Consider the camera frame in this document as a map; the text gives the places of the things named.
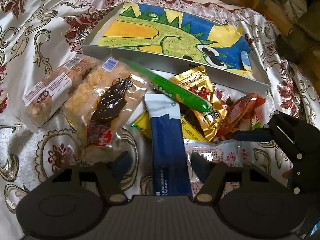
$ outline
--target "barcode label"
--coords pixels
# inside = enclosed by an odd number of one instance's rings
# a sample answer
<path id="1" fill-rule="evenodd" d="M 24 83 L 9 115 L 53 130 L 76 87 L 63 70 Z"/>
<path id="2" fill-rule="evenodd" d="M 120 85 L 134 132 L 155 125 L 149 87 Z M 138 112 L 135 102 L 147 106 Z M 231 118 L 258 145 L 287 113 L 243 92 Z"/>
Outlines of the barcode label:
<path id="1" fill-rule="evenodd" d="M 79 63 L 81 60 L 83 60 L 83 58 L 74 57 L 70 62 L 65 64 L 65 66 L 67 68 L 72 68 L 75 64 Z"/>
<path id="2" fill-rule="evenodd" d="M 102 68 L 106 71 L 111 72 L 113 68 L 117 65 L 117 63 L 118 61 L 111 57 L 102 65 Z"/>

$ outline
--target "yellow snack packet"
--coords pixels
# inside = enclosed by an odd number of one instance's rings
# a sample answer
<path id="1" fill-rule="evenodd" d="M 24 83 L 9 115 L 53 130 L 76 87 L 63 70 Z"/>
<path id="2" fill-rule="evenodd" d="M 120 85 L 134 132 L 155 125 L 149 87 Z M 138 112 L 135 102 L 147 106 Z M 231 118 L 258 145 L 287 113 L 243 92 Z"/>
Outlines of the yellow snack packet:
<path id="1" fill-rule="evenodd" d="M 133 122 L 131 127 L 137 128 L 145 137 L 149 139 L 152 138 L 151 124 L 147 110 Z M 207 142 L 206 138 L 204 138 L 183 116 L 181 117 L 181 127 L 185 139 Z"/>
<path id="2" fill-rule="evenodd" d="M 192 111 L 200 122 L 205 138 L 208 141 L 212 141 L 228 111 L 222 107 L 221 102 L 214 94 L 214 86 L 207 75 L 205 67 L 195 67 L 172 77 L 170 80 L 211 103 L 212 111 L 210 112 L 200 113 L 196 110 Z"/>

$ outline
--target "colored pencil drawing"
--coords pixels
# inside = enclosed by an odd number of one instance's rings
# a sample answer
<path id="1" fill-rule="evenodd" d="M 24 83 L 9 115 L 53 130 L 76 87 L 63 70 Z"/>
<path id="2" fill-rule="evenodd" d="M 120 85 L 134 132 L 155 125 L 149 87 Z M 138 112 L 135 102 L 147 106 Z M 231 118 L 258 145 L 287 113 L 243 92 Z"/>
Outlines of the colored pencil drawing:
<path id="1" fill-rule="evenodd" d="M 251 73 L 242 60 L 251 48 L 233 26 L 153 5 L 124 3 L 98 45 L 155 52 L 239 74 Z"/>

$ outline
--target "bed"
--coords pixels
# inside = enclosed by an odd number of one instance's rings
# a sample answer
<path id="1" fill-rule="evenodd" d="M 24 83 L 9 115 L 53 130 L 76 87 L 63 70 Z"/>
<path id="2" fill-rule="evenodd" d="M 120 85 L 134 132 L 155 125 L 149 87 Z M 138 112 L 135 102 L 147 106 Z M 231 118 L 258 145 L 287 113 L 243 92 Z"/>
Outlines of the bed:
<path id="1" fill-rule="evenodd" d="M 15 216 L 21 198 L 64 163 L 77 162 L 75 151 L 84 151 L 77 134 L 58 110 L 32 133 L 17 117 L 23 112 L 22 95 L 62 63 L 82 52 L 81 43 L 117 4 L 129 1 L 183 10 L 243 30 L 242 35 L 259 57 L 270 79 L 260 123 L 279 110 L 320 127 L 320 99 L 300 68 L 277 53 L 277 27 L 250 8 L 226 5 L 219 0 L 1 0 L 0 1 L 0 239 L 20 239 L 23 232 Z M 215 85 L 223 100 L 236 101 L 244 93 Z M 152 183 L 151 144 L 130 123 L 123 141 L 134 162 L 121 182 L 130 197 L 149 194 Z M 239 129 L 249 130 L 251 120 Z M 252 143 L 256 163 L 286 185 L 291 163 L 275 142 Z M 88 160 L 98 161 L 101 156 Z"/>

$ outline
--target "cartoon eye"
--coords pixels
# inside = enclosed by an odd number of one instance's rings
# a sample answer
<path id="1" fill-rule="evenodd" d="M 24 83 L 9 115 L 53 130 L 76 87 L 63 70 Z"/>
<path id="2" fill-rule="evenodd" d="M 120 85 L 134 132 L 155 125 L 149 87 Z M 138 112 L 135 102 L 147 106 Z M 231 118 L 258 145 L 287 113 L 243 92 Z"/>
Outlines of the cartoon eye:
<path id="1" fill-rule="evenodd" d="M 206 115 L 203 117 L 203 121 L 204 121 L 204 122 L 208 122 L 208 123 L 212 123 L 212 122 L 213 122 L 213 117 L 212 117 L 212 115 L 206 114 Z"/>
<path id="2" fill-rule="evenodd" d="M 204 54 L 207 54 L 209 56 L 219 56 L 219 52 L 217 52 L 214 48 L 211 48 L 207 45 L 203 45 L 203 44 L 198 44 L 197 48 L 199 49 L 199 51 L 203 52 Z"/>
<path id="3" fill-rule="evenodd" d="M 204 58 L 206 62 L 208 62 L 211 66 L 222 68 L 222 69 L 228 69 L 228 66 L 223 61 L 219 60 L 216 57 L 213 56 L 207 56 Z"/>
<path id="4" fill-rule="evenodd" d="M 218 112 L 214 112 L 213 115 L 214 115 L 215 118 L 219 118 L 220 117 Z"/>

